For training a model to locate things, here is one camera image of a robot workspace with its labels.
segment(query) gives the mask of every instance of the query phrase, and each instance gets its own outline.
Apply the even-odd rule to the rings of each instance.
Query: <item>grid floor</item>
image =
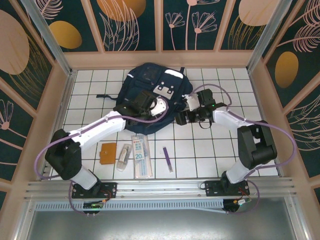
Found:
[[[117,96],[129,69],[122,70],[80,70],[77,73],[70,97],[63,129],[68,132],[96,121],[112,111],[116,102],[96,98],[97,94]],[[187,68],[185,73],[193,88],[202,84],[216,84],[230,93],[230,109],[250,120],[261,120],[255,94],[245,68]],[[217,103],[228,102],[220,89],[209,87]],[[135,133],[124,130],[108,136],[90,147],[82,154],[82,164],[102,180],[128,180],[134,178],[134,160],[131,154],[123,172],[115,164],[101,165],[99,153],[103,143],[116,142],[116,157],[120,155],[123,144],[131,143]],[[202,129],[198,123],[180,126],[175,122],[158,132],[148,135],[150,156],[152,158],[153,178],[183,179],[221,177],[238,158],[237,134],[221,125],[213,123]],[[168,170],[163,152],[167,148],[173,172]],[[266,168],[252,176],[277,176],[276,168]]]

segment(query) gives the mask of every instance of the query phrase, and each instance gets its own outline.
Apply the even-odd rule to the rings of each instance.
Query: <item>orange circle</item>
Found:
[[[124,22],[125,20],[131,20],[130,16],[125,17],[126,5],[129,15],[130,9],[135,14],[135,17],[140,17],[146,9],[146,0],[96,0],[102,12],[109,18]]]

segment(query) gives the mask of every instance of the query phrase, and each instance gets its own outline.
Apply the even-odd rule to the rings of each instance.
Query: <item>navy backpack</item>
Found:
[[[138,122],[126,126],[126,129],[137,134],[153,134],[172,123],[176,115],[186,107],[182,95],[190,94],[193,86],[183,74],[184,69],[182,67],[179,72],[155,63],[145,63],[127,74],[116,99],[102,94],[96,97],[116,100],[116,106],[126,101],[133,101],[142,90],[152,92],[156,97],[164,97],[168,103],[168,111],[164,118],[155,123]]]

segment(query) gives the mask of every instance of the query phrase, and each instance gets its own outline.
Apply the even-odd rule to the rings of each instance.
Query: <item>camera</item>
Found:
[[[213,93],[210,89],[198,91],[196,93],[199,101],[199,107],[193,111],[184,110],[180,112],[175,121],[178,125],[186,125],[187,123],[203,122],[208,119],[210,122],[214,122],[213,111],[220,107],[225,107],[223,102],[216,103],[213,98]]]

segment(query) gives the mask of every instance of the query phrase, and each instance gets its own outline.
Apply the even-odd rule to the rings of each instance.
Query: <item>purple marker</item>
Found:
[[[164,155],[165,155],[166,164],[168,164],[169,172],[172,173],[174,170],[172,169],[170,158],[169,158],[169,155],[168,155],[168,151],[167,151],[167,148],[165,146],[163,147],[163,152],[164,152]]]

